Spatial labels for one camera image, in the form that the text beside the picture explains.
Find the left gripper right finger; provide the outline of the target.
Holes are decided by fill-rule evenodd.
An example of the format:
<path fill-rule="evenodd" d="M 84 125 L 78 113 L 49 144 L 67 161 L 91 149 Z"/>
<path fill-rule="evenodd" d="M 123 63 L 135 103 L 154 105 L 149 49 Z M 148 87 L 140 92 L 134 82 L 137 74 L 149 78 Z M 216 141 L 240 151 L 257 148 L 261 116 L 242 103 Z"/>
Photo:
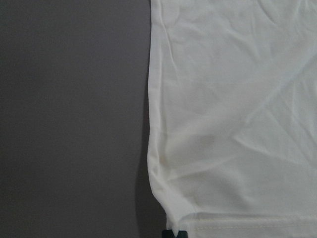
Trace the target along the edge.
<path fill-rule="evenodd" d="M 177 234 L 177 238 L 188 238 L 187 231 L 179 231 Z"/>

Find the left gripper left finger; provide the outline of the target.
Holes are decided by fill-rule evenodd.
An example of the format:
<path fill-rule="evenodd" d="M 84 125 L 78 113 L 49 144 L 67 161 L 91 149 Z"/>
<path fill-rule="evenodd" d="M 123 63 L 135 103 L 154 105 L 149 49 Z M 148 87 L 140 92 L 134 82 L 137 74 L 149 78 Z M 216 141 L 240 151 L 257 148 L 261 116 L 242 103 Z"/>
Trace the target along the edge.
<path fill-rule="evenodd" d="M 162 238 L 176 238 L 173 233 L 173 230 L 163 230 L 161 233 Z"/>

